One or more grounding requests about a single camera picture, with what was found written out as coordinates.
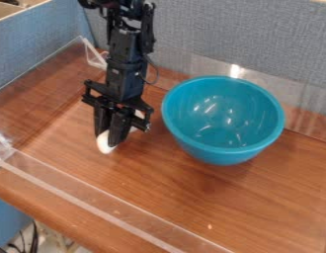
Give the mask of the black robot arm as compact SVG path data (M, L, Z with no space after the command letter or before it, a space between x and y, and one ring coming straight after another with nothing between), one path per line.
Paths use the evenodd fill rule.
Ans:
M107 20L109 52L105 82L85 80L81 101L93 108L94 135L101 152L127 140L133 128L151 129L155 111L143 100L149 59L155 50L156 4L147 0L77 0L85 9L97 9Z

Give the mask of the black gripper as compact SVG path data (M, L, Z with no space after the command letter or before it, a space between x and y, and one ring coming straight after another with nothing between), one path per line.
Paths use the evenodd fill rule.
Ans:
M129 134L131 127L148 131L153 107L143 100L148 66L137 69L107 70L105 82L85 80L81 101L93 108L94 135L109 128L108 145L119 145ZM144 114L140 119L135 112Z

